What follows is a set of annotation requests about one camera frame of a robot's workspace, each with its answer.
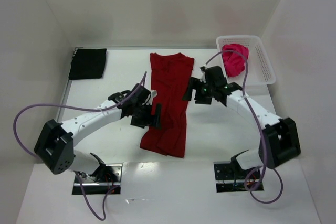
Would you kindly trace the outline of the dark red t shirt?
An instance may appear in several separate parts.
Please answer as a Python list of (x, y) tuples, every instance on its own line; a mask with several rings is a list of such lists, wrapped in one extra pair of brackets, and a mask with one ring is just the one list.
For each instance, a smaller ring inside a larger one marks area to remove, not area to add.
[(192, 76), (194, 58), (177, 53), (150, 54), (151, 89), (157, 91), (153, 106), (162, 106), (159, 129), (150, 127), (143, 135), (140, 148), (162, 155), (183, 158), (186, 145), (187, 101), (182, 97)]

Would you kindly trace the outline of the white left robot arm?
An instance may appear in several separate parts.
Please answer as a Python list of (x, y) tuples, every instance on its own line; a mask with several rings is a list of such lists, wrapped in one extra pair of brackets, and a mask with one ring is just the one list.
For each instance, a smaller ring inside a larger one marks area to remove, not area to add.
[(136, 84), (132, 90), (110, 95), (91, 112), (63, 122), (45, 123), (34, 147), (35, 154), (54, 174), (71, 170), (96, 182), (112, 174), (110, 166), (94, 153), (83, 153), (75, 146), (102, 127), (131, 117), (130, 124), (141, 128), (160, 127), (161, 105), (153, 105), (156, 90)]

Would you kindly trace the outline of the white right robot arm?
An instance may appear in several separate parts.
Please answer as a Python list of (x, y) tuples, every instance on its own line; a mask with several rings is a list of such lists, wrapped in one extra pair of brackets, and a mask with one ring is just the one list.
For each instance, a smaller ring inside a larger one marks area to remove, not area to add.
[(216, 100), (259, 130), (259, 146), (231, 158), (235, 172), (263, 166), (274, 169), (300, 155), (301, 147), (293, 119), (283, 119), (269, 112), (250, 98), (239, 84), (227, 82), (221, 67), (201, 67), (201, 71), (203, 76), (200, 79), (189, 79), (183, 100), (206, 105)]

